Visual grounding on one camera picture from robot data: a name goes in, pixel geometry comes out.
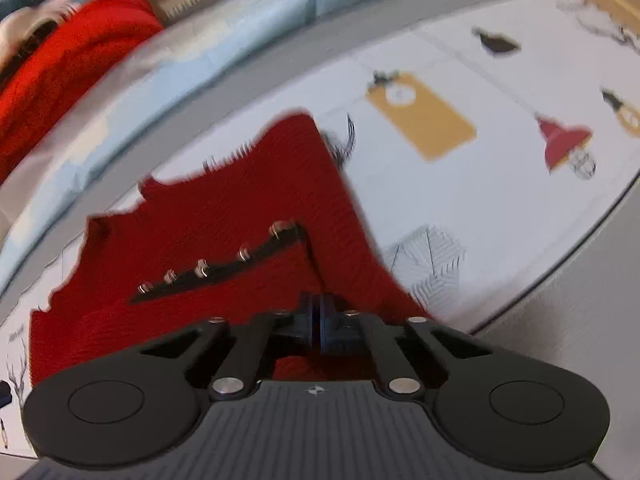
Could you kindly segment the dark red knitted sweater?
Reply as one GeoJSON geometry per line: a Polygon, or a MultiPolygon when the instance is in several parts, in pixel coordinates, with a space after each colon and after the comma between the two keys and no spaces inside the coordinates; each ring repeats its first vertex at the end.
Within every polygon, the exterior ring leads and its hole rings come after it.
{"type": "Polygon", "coordinates": [[[140,192],[133,210],[89,219],[74,272],[32,314],[33,382],[215,316],[294,310],[306,293],[388,324],[422,312],[372,252],[305,113],[228,162],[140,192]]]}

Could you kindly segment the bright red fleece blanket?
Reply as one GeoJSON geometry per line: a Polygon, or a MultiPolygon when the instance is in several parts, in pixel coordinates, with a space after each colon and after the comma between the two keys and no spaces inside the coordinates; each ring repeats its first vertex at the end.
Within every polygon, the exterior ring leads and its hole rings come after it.
{"type": "Polygon", "coordinates": [[[149,0],[92,0],[1,87],[1,179],[115,64],[164,29],[149,0]]]}

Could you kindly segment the printed deer bed sheet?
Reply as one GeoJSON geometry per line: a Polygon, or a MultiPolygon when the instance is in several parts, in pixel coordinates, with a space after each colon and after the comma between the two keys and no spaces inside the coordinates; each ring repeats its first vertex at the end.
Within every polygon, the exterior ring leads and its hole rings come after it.
{"type": "MultiPolygon", "coordinates": [[[[165,156],[101,216],[136,208],[147,180],[182,181],[309,115],[388,274],[423,310],[471,328],[546,273],[639,169],[639,39],[582,0],[500,0],[423,21],[307,70],[216,122],[150,137],[165,156]]],[[[1,329],[1,448],[34,452],[30,318],[70,278],[86,231],[1,329]]]]}

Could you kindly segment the light blue folded quilt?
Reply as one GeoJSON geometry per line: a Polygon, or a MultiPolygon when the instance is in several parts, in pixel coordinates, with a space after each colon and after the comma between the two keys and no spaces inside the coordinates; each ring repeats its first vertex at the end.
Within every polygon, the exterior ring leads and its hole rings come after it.
{"type": "Polygon", "coordinates": [[[134,50],[39,145],[36,186],[1,243],[1,284],[90,183],[150,125],[274,40],[367,0],[226,0],[134,50]]]}

